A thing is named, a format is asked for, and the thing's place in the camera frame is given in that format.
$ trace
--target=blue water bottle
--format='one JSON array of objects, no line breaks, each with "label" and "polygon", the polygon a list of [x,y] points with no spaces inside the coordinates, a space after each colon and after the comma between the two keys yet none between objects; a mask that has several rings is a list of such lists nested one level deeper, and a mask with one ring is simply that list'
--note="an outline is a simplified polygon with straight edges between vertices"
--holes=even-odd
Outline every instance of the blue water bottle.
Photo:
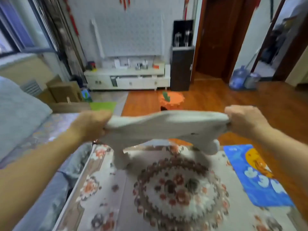
[{"label": "blue water bottle", "polygon": [[240,69],[235,69],[229,81],[229,87],[234,90],[240,90],[244,88],[244,82],[249,75],[249,71],[245,69],[245,66],[241,66]]}]

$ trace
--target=window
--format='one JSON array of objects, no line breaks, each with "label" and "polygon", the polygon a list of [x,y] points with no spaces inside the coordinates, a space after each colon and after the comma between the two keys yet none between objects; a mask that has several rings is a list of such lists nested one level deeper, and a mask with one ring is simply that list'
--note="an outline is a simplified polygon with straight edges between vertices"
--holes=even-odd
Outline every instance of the window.
[{"label": "window", "polygon": [[0,57],[54,51],[33,0],[0,0]]}]

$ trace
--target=green mat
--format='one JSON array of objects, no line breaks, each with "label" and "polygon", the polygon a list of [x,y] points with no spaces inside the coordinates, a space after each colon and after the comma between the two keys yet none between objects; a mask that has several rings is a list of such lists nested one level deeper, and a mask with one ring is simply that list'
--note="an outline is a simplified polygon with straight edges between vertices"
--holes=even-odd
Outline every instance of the green mat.
[{"label": "green mat", "polygon": [[90,107],[93,111],[110,110],[113,112],[116,107],[116,102],[91,102]]}]

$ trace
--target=forearm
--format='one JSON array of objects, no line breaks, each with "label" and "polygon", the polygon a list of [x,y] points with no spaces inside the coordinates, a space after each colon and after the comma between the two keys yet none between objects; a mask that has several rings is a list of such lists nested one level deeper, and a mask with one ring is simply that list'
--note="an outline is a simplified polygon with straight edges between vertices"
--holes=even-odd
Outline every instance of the forearm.
[{"label": "forearm", "polygon": [[3,230],[13,229],[80,144],[77,135],[67,131],[0,170],[0,226]]},{"label": "forearm", "polygon": [[308,146],[306,144],[271,127],[259,131],[254,140],[271,152],[287,173],[295,178],[308,193]]}]

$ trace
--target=window frame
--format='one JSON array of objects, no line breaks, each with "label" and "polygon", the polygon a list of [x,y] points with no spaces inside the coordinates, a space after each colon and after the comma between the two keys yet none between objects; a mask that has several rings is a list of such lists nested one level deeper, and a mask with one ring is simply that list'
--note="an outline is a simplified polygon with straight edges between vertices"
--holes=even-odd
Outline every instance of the window frame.
[{"label": "window frame", "polygon": [[44,33],[44,36],[49,44],[49,48],[43,48],[43,47],[39,47],[39,46],[35,46],[35,47],[26,47],[23,45],[23,43],[21,42],[20,38],[18,37],[17,33],[15,32],[13,26],[10,24],[10,21],[6,18],[5,14],[3,13],[3,11],[0,8],[0,29],[4,35],[4,37],[6,38],[6,40],[8,41],[8,43],[10,44],[10,46],[12,47],[12,51],[11,52],[7,52],[7,53],[2,53],[0,54],[0,58],[6,57],[6,56],[10,56],[12,54],[18,54],[18,53],[47,53],[47,52],[51,52],[51,53],[58,53],[58,50],[55,48],[50,36],[48,35],[48,31],[42,21],[42,18],[37,10],[37,7],[34,3],[33,0],[28,0],[31,9],[33,10],[33,13]]}]

